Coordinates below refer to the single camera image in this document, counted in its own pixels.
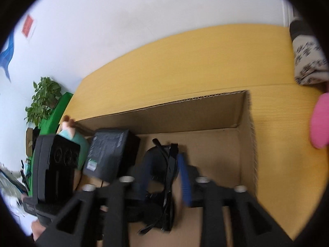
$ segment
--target green cloth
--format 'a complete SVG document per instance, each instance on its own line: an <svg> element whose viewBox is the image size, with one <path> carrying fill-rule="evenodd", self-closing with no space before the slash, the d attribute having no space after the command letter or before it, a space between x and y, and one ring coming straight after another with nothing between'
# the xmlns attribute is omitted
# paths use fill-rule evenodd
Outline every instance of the green cloth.
<svg viewBox="0 0 329 247"><path fill-rule="evenodd" d="M62 95L59 99L55 109L53 109L50 117L48 120L42 119L41 123L39 124L40 135L49 135L55 134L57 132L60 119L63 116L63 113L70 102L73 94L66 92ZM33 193L33 185L32 185L32 178L33 178L33 161L34 161L34 153L31 161L31 176L27 179L27 182L30 187L30 191L28 192L29 196L32 196Z"/></svg>

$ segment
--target black and white cloth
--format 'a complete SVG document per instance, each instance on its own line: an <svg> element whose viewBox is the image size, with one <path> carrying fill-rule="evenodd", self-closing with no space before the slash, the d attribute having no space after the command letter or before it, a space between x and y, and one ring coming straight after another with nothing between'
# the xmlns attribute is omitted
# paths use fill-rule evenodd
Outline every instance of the black and white cloth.
<svg viewBox="0 0 329 247"><path fill-rule="evenodd" d="M327 59L307 23L299 19L292 21L290 36L294 53L295 81L300 85L329 81Z"/></svg>

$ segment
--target barcode label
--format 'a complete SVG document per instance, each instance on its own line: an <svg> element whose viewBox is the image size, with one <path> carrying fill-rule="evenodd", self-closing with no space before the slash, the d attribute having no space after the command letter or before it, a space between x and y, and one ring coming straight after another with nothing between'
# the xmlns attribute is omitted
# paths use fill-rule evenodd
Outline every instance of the barcode label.
<svg viewBox="0 0 329 247"><path fill-rule="evenodd" d="M97 167L97 162L90 160L87 163L87 169L91 170L91 171L95 171Z"/></svg>

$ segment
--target black product box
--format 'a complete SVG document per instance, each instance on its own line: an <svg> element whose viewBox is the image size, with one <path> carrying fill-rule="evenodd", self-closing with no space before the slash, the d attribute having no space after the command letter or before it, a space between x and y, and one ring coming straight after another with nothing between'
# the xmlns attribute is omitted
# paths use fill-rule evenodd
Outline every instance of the black product box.
<svg viewBox="0 0 329 247"><path fill-rule="evenodd" d="M95 132L83 174L111 183L133 166L140 139L129 130L99 129Z"/></svg>

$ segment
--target black box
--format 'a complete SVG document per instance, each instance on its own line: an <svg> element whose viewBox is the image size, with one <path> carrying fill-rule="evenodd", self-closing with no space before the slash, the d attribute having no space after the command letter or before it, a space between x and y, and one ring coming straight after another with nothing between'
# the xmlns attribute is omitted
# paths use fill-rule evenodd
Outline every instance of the black box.
<svg viewBox="0 0 329 247"><path fill-rule="evenodd" d="M133 166L140 139L129 130L96 131L83 168L83 174L111 183Z"/></svg>
<svg viewBox="0 0 329 247"><path fill-rule="evenodd" d="M27 213L55 216L73 195L80 145L60 135L40 135L33 155L32 197L23 199Z"/></svg>

